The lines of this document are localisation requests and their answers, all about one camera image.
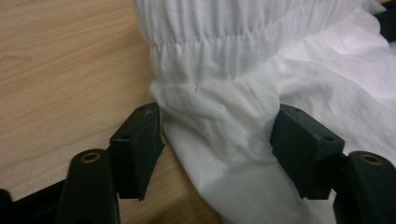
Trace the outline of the white garment with elastic waistband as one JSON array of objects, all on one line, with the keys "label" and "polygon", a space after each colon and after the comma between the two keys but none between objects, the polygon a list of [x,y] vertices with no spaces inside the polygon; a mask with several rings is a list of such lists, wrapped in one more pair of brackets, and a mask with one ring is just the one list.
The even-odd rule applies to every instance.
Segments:
[{"label": "white garment with elastic waistband", "polygon": [[226,224],[333,224],[269,142],[281,105],[396,163],[396,53],[378,0],[133,0],[163,131]]}]

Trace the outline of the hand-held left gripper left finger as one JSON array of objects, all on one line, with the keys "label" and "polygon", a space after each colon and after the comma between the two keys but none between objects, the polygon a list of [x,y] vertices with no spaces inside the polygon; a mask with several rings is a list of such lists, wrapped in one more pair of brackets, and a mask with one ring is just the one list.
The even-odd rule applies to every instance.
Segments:
[{"label": "hand-held left gripper left finger", "polygon": [[115,188],[121,199],[143,200],[164,144],[156,103],[138,107],[109,140]]}]

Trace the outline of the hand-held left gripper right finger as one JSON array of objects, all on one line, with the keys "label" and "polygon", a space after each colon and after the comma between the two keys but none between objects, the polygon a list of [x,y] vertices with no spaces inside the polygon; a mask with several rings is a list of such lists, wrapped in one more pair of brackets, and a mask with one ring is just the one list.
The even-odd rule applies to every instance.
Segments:
[{"label": "hand-held left gripper right finger", "polygon": [[327,200],[345,141],[303,110],[281,105],[270,144],[301,198]]}]

